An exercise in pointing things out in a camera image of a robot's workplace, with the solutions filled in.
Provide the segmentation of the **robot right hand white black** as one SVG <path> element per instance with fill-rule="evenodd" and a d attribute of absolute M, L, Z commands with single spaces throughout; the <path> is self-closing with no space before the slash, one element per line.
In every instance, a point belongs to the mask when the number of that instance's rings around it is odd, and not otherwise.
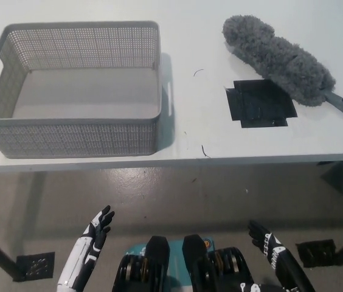
<path fill-rule="evenodd" d="M 251 220 L 248 229 L 253 245 L 264 254 L 271 267 L 276 270 L 280 254 L 286 250 L 285 246 L 271 231 L 256 221 Z"/>

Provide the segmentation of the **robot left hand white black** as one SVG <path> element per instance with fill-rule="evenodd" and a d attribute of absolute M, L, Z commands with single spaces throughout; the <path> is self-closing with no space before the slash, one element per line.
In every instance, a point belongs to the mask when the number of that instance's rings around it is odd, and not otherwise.
<path fill-rule="evenodd" d="M 85 289 L 107 233 L 111 230 L 109 224 L 114 214 L 111 206 L 106 206 L 87 225 L 66 261 L 57 283 L 57 291 L 83 291 Z"/>

